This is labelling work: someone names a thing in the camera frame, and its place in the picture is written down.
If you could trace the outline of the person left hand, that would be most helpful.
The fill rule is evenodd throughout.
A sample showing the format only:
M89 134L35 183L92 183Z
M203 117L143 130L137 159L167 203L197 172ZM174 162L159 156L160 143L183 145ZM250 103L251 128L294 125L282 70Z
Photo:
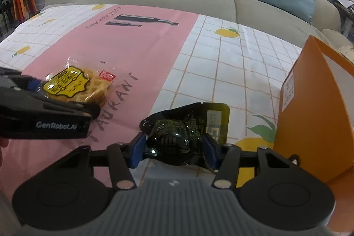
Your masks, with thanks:
M9 139L7 138L0 138L0 166L3 163L3 149L6 149L9 145Z

